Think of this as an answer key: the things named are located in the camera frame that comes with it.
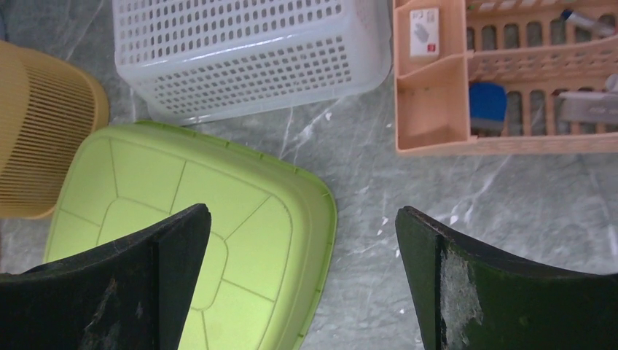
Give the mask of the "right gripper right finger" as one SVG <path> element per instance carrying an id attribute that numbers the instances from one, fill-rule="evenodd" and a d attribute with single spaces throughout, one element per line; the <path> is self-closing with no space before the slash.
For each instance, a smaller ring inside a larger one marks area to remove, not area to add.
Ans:
<path id="1" fill-rule="evenodd" d="M 396 237 L 426 349 L 615 349 L 617 275 L 518 257 L 411 206 Z"/>

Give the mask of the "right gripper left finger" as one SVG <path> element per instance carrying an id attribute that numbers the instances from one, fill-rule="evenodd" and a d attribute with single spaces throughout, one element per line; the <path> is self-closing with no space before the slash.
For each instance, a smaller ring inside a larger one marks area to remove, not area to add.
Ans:
<path id="1" fill-rule="evenodd" d="M 3 349 L 177 349 L 211 229 L 202 203 L 1 275 Z"/>

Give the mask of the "green plastic basin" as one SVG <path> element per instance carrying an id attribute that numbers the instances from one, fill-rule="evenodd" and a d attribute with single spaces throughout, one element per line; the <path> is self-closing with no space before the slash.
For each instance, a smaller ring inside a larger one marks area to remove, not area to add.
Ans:
<path id="1" fill-rule="evenodd" d="M 335 200 L 314 174 L 152 121 L 88 136 L 55 207 L 44 261 L 146 228 L 196 203 L 211 234 L 181 349 L 298 349 L 325 285 Z"/>

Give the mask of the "yellow mesh waste basket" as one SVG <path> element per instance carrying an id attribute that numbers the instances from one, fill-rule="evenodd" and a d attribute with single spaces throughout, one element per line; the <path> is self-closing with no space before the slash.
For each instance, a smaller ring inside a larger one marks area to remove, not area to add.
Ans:
<path id="1" fill-rule="evenodd" d="M 107 95 L 92 75 L 2 42 L 1 218 L 50 214 L 80 144 L 108 121 Z"/>

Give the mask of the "light green plastic basket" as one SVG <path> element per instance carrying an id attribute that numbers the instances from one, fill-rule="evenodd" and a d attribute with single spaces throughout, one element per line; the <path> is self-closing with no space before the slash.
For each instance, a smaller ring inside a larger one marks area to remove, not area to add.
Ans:
<path id="1" fill-rule="evenodd" d="M 117 73 L 194 125 L 366 93 L 391 69 L 387 1 L 114 1 Z"/>

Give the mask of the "blue object in organizer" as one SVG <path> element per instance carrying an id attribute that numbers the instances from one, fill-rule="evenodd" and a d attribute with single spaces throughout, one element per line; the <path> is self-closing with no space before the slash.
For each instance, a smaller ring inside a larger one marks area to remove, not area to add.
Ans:
<path id="1" fill-rule="evenodd" d="M 501 133 L 505 126 L 507 94 L 493 82 L 469 84 L 469 116 L 472 129 Z"/>

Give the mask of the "orange plastic file organizer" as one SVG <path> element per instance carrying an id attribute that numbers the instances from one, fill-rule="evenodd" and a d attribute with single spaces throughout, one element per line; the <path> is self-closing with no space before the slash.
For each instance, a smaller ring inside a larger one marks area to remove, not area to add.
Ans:
<path id="1" fill-rule="evenodd" d="M 439 57 L 410 57 L 410 13 L 439 9 Z M 402 155 L 498 155 L 615 152 L 617 134 L 579 123 L 560 134 L 556 90 L 601 89 L 617 71 L 617 38 L 553 44 L 551 25 L 565 9 L 599 18 L 615 1 L 395 1 L 393 14 L 395 147 Z M 488 81 L 521 95 L 522 134 L 474 135 L 470 82 Z"/>

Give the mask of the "grey object in organizer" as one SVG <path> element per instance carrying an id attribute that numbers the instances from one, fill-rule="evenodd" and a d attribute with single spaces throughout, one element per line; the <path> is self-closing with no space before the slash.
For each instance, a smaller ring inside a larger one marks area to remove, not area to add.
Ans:
<path id="1" fill-rule="evenodd" d="M 617 124 L 617 94 L 595 91 L 566 91 L 558 95 L 562 101 L 559 118 L 578 123 Z"/>

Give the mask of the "white paper card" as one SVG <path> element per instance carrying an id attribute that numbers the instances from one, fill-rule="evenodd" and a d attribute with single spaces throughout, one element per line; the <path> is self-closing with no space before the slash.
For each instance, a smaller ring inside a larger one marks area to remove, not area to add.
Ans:
<path id="1" fill-rule="evenodd" d="M 411 61 L 435 61 L 440 53 L 439 8 L 414 9 L 410 18 Z"/>

